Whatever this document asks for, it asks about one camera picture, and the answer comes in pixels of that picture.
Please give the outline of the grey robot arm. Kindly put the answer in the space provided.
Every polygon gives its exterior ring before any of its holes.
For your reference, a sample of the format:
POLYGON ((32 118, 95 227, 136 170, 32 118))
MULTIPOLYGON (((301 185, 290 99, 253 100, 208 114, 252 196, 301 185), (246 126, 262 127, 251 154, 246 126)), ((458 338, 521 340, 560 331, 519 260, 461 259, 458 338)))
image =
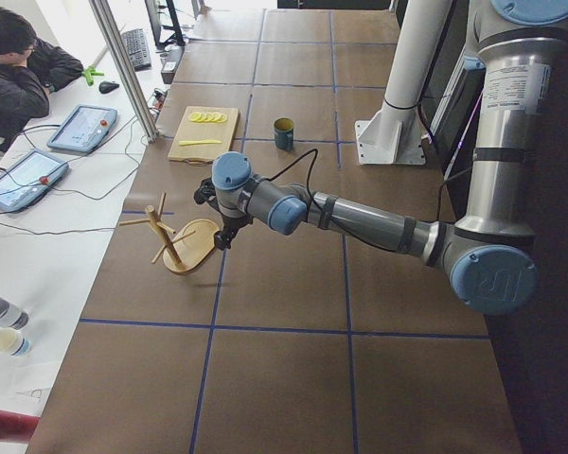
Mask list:
POLYGON ((301 222, 410 254, 444 271, 456 296, 487 315, 524 305, 538 280, 529 256, 534 234, 524 219, 525 186, 535 133, 555 57, 568 41, 568 1, 473 1, 466 65, 485 71, 465 216, 423 222, 313 191, 276 185, 229 151, 213 163, 194 200, 222 216, 214 236, 228 249, 254 220, 282 235, 301 222))

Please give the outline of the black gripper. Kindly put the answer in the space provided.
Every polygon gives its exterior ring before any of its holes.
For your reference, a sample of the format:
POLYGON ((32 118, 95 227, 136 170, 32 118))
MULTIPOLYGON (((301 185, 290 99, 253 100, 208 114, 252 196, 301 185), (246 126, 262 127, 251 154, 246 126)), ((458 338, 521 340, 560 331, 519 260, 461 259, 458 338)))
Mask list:
POLYGON ((222 215, 222 222, 222 230, 214 234, 214 244, 217 249, 228 250, 231 248, 232 241, 239 230, 252 223, 252 217, 249 215, 241 217, 222 215))

